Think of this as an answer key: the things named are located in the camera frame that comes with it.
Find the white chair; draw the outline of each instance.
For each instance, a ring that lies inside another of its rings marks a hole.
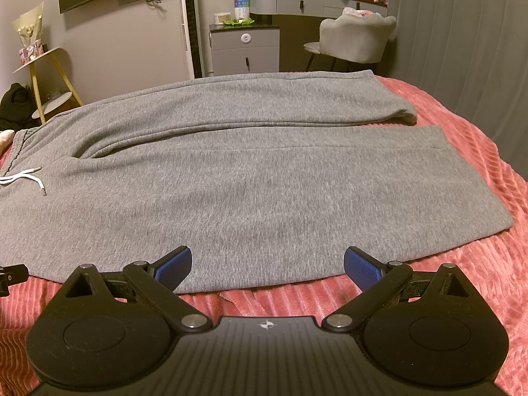
[[[377,13],[367,16],[342,14],[337,19],[325,19],[319,27],[319,41],[304,45],[304,50],[312,54],[306,71],[310,69],[315,55],[334,58],[330,71],[338,58],[348,61],[348,68],[350,63],[373,66],[381,60],[395,27],[394,16],[384,18]]]

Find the chair leg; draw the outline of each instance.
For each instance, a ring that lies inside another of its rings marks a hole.
[[[315,56],[315,54],[312,54],[312,56],[310,57],[310,60],[308,61],[308,65],[306,66],[306,70],[305,71],[309,71],[310,70],[310,67],[312,65],[312,61],[314,60],[314,56]]]

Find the white wall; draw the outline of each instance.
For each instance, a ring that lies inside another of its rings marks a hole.
[[[22,45],[11,21],[41,1],[0,0],[0,96],[12,82],[29,83],[27,68],[12,75]],[[178,0],[159,9],[95,0],[62,15],[58,0],[44,2],[44,41],[64,47],[57,57],[85,103],[188,79]],[[36,70],[44,97],[53,86],[65,90],[50,63],[39,61]]]

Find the blue gripper pad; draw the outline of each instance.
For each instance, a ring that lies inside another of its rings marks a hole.
[[[343,264],[349,279],[363,292],[379,282],[385,275],[386,265],[357,247],[347,248]]]
[[[159,281],[170,291],[174,291],[176,287],[188,276],[191,272],[193,264],[193,257],[191,249],[181,247],[163,256],[163,258],[152,263],[148,270],[154,277],[154,280]]]

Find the round shelf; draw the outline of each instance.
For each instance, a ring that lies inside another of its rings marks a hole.
[[[65,102],[67,102],[67,100],[71,98],[71,95],[72,95],[71,92],[66,92],[65,94],[59,95],[54,100],[49,100],[48,102],[42,104],[42,110],[44,111],[44,114],[46,115],[52,112],[53,110],[55,110],[56,108],[60,107],[61,105],[63,105]],[[33,119],[38,119],[39,111],[35,110],[33,114],[31,115],[31,117]]]
[[[44,52],[42,55],[39,55],[38,57],[36,57],[35,59],[31,60],[30,62],[26,62],[24,65],[21,65],[14,72],[12,72],[12,74],[15,74],[17,71],[22,70],[22,68],[27,67],[28,65],[31,65],[31,64],[35,63],[36,61],[38,61],[43,56],[49,55],[49,54],[51,54],[51,52],[55,52],[57,49],[60,49],[60,46],[54,47],[53,49],[50,49],[49,51]]]

